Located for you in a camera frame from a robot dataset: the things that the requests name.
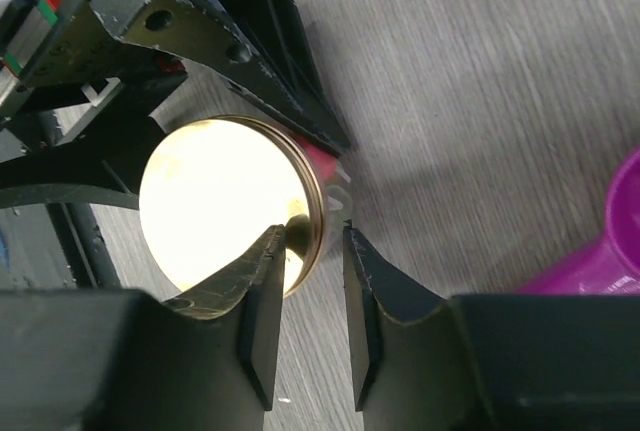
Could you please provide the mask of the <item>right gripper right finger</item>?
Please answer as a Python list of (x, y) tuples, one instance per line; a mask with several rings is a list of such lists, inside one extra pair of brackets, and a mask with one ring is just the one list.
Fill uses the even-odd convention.
[(444, 299), (353, 227), (343, 276), (356, 410), (368, 430), (635, 430), (635, 297)]

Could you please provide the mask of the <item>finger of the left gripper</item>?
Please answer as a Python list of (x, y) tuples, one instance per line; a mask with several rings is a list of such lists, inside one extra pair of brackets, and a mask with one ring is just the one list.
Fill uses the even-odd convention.
[(91, 0), (116, 40), (202, 64), (331, 154), (351, 141), (329, 105), (293, 0)]

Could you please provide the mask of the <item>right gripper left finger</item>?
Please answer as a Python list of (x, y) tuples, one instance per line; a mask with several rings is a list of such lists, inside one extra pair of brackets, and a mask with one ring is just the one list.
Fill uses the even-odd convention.
[(1, 295), (5, 430), (259, 430), (271, 410), (285, 230), (160, 302), (133, 289)]

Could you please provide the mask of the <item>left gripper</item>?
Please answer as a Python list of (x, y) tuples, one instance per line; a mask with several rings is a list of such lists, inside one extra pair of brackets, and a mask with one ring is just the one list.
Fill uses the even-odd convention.
[(145, 166), (165, 138), (151, 115), (186, 77), (160, 42), (175, 22), (151, 0), (9, 1), (1, 127), (38, 152), (1, 163), (3, 208), (139, 208)]

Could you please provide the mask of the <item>cream jar lid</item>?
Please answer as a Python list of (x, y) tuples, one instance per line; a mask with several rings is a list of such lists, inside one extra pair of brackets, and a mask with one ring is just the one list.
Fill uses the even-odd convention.
[(273, 225), (285, 228), (284, 295), (318, 262), (324, 186), (302, 145), (253, 118), (196, 121), (166, 136), (145, 166), (139, 217), (151, 255), (186, 291), (229, 265)]

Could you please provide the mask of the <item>purple plastic scoop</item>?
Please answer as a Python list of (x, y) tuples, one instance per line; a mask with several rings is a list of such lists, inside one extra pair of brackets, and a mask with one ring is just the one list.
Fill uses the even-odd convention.
[(519, 289), (521, 294), (639, 294), (639, 151), (616, 171), (600, 237)]

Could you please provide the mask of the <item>clear plastic jar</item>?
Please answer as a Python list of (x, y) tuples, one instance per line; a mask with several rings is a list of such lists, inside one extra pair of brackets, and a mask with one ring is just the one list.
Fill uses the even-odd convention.
[(314, 169), (314, 166), (311, 162), (310, 164), (312, 166), (312, 169), (318, 176), (323, 189), (326, 221), (324, 247), (326, 250), (328, 250), (341, 241), (343, 227), (346, 224), (349, 224), (352, 220), (352, 180), (339, 159), (335, 174), (327, 181), (324, 181), (319, 176), (318, 172)]

